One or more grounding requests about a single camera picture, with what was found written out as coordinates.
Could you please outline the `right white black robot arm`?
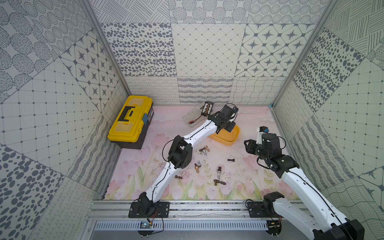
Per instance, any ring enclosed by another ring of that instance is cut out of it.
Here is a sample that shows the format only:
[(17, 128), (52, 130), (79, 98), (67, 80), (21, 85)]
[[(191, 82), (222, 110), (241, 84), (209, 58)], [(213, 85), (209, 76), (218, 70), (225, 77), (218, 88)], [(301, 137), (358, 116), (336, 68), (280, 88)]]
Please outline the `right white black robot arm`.
[(300, 198), (306, 214), (293, 206), (283, 194), (272, 192), (263, 197), (263, 210), (268, 216), (288, 220), (310, 240), (362, 240), (365, 229), (358, 220), (350, 220), (334, 207), (311, 183), (299, 164), (282, 153), (280, 138), (261, 130), (256, 140), (244, 141), (246, 152), (265, 161), (265, 169), (273, 171)]

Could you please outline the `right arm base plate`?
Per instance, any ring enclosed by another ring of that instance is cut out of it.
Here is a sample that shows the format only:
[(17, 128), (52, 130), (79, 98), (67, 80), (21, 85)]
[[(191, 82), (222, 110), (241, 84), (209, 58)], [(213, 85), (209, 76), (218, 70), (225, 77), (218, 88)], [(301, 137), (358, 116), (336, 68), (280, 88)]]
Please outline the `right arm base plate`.
[(249, 211), (251, 218), (279, 218), (280, 215), (275, 213), (272, 203), (246, 200), (245, 206)]

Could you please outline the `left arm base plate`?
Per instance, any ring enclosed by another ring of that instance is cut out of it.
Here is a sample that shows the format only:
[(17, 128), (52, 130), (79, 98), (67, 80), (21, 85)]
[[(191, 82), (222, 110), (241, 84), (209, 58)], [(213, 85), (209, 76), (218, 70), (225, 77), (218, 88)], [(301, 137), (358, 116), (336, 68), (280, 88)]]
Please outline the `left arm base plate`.
[(167, 218), (170, 211), (170, 202), (157, 202), (149, 207), (142, 207), (139, 202), (130, 206), (129, 218)]

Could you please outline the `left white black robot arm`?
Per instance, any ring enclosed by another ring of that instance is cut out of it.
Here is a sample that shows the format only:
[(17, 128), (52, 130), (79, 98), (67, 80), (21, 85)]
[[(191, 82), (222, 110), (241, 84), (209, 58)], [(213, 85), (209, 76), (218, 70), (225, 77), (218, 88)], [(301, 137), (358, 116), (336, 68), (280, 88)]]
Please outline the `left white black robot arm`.
[(220, 111), (208, 116), (207, 120), (196, 130), (183, 137), (177, 135), (171, 142), (167, 163), (152, 186), (141, 193), (137, 202), (146, 216), (151, 217), (156, 213), (157, 203), (168, 184), (175, 175), (186, 168), (193, 155), (193, 147), (212, 134), (218, 134), (221, 130), (232, 132), (236, 123), (235, 119), (239, 108), (228, 103)]

